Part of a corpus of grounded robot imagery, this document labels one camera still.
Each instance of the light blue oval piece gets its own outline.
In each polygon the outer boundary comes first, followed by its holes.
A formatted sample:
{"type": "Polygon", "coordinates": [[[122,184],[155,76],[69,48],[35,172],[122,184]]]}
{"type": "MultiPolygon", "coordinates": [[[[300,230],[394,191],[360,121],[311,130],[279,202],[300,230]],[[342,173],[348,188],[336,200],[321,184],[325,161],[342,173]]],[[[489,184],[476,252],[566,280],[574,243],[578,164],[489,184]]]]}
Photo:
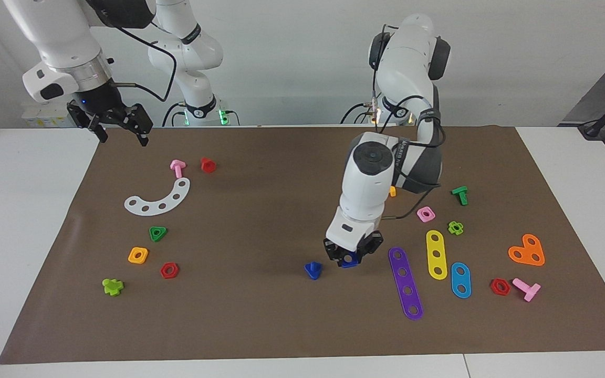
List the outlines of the light blue oval piece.
{"type": "Polygon", "coordinates": [[[471,271],[468,266],[462,262],[452,264],[452,292],[461,299],[466,299],[471,296],[471,271]]]}

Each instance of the white crescent-shaped piece with holes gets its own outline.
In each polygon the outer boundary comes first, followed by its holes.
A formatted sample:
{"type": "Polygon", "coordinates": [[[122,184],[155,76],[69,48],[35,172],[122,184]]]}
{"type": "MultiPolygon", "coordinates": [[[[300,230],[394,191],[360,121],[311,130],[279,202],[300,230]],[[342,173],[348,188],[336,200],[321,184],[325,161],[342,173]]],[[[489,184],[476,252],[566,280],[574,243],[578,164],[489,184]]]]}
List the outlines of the white crescent-shaped piece with holes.
{"type": "Polygon", "coordinates": [[[140,196],[132,196],[125,200],[125,208],[134,215],[142,217],[152,217],[153,215],[164,214],[178,206],[183,201],[190,190],[190,180],[181,177],[174,182],[172,191],[165,198],[149,202],[141,199],[140,196]]]}

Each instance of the red toy piece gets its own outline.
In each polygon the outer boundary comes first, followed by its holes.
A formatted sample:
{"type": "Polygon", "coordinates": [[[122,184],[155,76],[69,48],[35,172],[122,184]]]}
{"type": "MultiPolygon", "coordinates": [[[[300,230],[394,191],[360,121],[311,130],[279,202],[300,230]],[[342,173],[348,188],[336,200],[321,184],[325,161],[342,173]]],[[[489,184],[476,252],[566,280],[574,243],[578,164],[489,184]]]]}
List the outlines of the red toy piece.
{"type": "Polygon", "coordinates": [[[510,293],[510,285],[507,280],[502,278],[494,278],[492,280],[492,284],[490,284],[492,291],[494,294],[498,295],[508,295],[510,293]]]}
{"type": "Polygon", "coordinates": [[[216,170],[216,163],[208,157],[200,159],[200,168],[204,170],[204,173],[210,174],[216,170]]]}
{"type": "Polygon", "coordinates": [[[179,266],[175,262],[166,262],[165,265],[160,269],[160,274],[163,278],[174,278],[179,273],[179,266]]]}

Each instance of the toy piece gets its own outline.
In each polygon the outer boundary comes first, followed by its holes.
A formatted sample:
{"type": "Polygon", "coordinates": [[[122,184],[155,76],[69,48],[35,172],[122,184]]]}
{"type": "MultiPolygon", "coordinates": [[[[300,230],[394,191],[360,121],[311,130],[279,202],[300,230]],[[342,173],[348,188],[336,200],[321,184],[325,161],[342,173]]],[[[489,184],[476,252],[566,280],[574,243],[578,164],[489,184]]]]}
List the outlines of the toy piece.
{"type": "Polygon", "coordinates": [[[125,200],[125,208],[134,215],[152,217],[164,214],[180,204],[190,190],[190,180],[181,177],[174,182],[172,191],[159,201],[144,201],[140,196],[132,196],[125,200]]]}
{"type": "Polygon", "coordinates": [[[123,282],[116,280],[115,278],[113,280],[104,278],[101,285],[104,287],[104,294],[111,295],[112,297],[120,295],[120,290],[124,287],[123,282]]]}
{"type": "Polygon", "coordinates": [[[204,173],[210,174],[216,170],[216,163],[208,157],[200,159],[200,168],[204,173]]]}
{"type": "Polygon", "coordinates": [[[177,179],[183,177],[183,175],[181,174],[182,168],[185,168],[185,163],[183,161],[176,159],[172,160],[172,163],[170,164],[170,169],[174,171],[174,174],[176,175],[177,179]]]}
{"type": "Polygon", "coordinates": [[[160,242],[160,239],[163,238],[168,233],[168,229],[166,227],[158,227],[153,226],[149,229],[149,236],[151,236],[151,241],[160,242]]]}
{"type": "Polygon", "coordinates": [[[166,262],[162,268],[160,268],[160,274],[163,278],[174,278],[179,273],[179,266],[175,262],[166,262]]]}
{"type": "Polygon", "coordinates": [[[133,264],[143,264],[146,261],[146,258],[149,256],[149,250],[142,247],[134,247],[132,251],[130,251],[130,256],[128,256],[128,261],[133,264]]]}
{"type": "Polygon", "coordinates": [[[454,196],[459,196],[461,206],[468,205],[468,198],[466,198],[466,192],[468,192],[468,187],[466,186],[459,186],[457,187],[457,189],[452,190],[452,194],[454,194],[454,196]]]}
{"type": "Polygon", "coordinates": [[[350,252],[345,255],[340,264],[340,268],[353,268],[358,265],[358,258],[356,258],[356,252],[350,252]],[[346,261],[345,259],[349,256],[351,258],[350,261],[346,261]]]}
{"type": "Polygon", "coordinates": [[[529,286],[524,283],[523,280],[519,278],[513,279],[513,285],[515,285],[519,290],[524,292],[524,300],[527,302],[531,302],[531,299],[536,295],[536,293],[540,290],[539,284],[534,284],[533,286],[529,286]]]}
{"type": "Polygon", "coordinates": [[[422,220],[422,222],[426,223],[428,221],[432,221],[435,218],[435,213],[431,210],[429,206],[425,206],[417,210],[417,216],[422,220]]]}
{"type": "Polygon", "coordinates": [[[464,233],[464,225],[462,225],[460,222],[455,222],[453,220],[449,222],[447,226],[449,226],[447,230],[450,232],[450,234],[459,236],[464,233]]]}
{"type": "Polygon", "coordinates": [[[492,283],[489,284],[489,287],[492,288],[494,294],[504,296],[510,294],[510,285],[502,278],[494,278],[492,283]]]}
{"type": "Polygon", "coordinates": [[[437,230],[426,233],[426,255],[429,275],[436,280],[447,277],[447,260],[445,258],[445,240],[437,230]]]}
{"type": "Polygon", "coordinates": [[[309,264],[305,264],[305,272],[307,272],[307,275],[309,275],[312,280],[317,280],[319,276],[321,276],[321,269],[323,267],[324,266],[321,265],[321,263],[312,261],[309,264]]]}
{"type": "Polygon", "coordinates": [[[508,256],[515,263],[542,266],[545,264],[545,254],[540,245],[538,237],[532,234],[524,234],[521,237],[524,247],[512,246],[508,249],[508,256]]]}
{"type": "Polygon", "coordinates": [[[410,320],[418,320],[424,315],[422,301],[417,292],[415,278],[408,264],[408,256],[400,247],[389,249],[389,263],[391,264],[391,272],[393,279],[396,281],[398,295],[401,297],[401,306],[403,313],[410,320]]]}
{"type": "Polygon", "coordinates": [[[462,262],[452,264],[452,292],[461,299],[471,296],[471,271],[462,262]]]}

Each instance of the pink toy piece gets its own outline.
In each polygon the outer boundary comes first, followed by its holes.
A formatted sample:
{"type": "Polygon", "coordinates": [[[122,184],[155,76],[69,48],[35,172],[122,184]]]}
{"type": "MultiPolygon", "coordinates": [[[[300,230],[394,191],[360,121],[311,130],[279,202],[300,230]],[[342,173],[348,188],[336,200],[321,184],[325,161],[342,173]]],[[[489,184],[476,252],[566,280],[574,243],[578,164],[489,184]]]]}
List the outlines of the pink toy piece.
{"type": "Polygon", "coordinates": [[[435,213],[431,210],[429,206],[425,206],[417,210],[417,216],[422,220],[422,222],[426,223],[428,221],[432,221],[435,218],[435,213]]]}
{"type": "Polygon", "coordinates": [[[183,177],[183,175],[181,174],[182,168],[185,168],[185,163],[183,161],[176,159],[172,160],[172,163],[170,164],[170,169],[174,170],[174,174],[177,176],[177,179],[183,177]]]}
{"type": "Polygon", "coordinates": [[[513,279],[513,285],[515,285],[519,290],[522,290],[524,292],[524,300],[527,302],[531,302],[531,299],[540,290],[539,284],[534,284],[533,286],[529,286],[523,280],[520,280],[519,278],[513,279]]]}

